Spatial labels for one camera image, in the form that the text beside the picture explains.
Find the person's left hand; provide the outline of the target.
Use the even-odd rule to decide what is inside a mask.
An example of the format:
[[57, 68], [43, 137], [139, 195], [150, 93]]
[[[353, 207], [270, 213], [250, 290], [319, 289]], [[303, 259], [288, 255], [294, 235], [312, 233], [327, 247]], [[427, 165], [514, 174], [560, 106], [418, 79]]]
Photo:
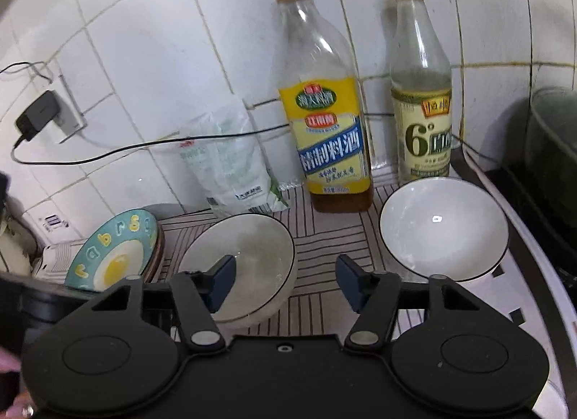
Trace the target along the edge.
[[35, 405], [27, 390], [19, 384], [21, 361], [15, 354], [1, 349], [1, 417], [32, 418]]

